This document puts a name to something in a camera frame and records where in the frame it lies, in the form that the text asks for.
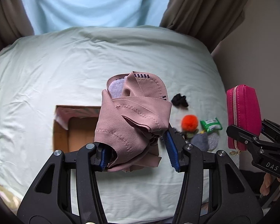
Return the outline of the right hand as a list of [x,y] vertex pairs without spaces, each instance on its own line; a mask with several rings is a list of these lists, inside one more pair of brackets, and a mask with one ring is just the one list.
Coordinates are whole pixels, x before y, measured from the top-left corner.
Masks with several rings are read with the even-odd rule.
[[266,173],[264,176],[264,181],[262,183],[262,186],[260,187],[260,193],[263,196],[267,196],[270,192],[270,186],[273,183],[273,177],[271,174]]

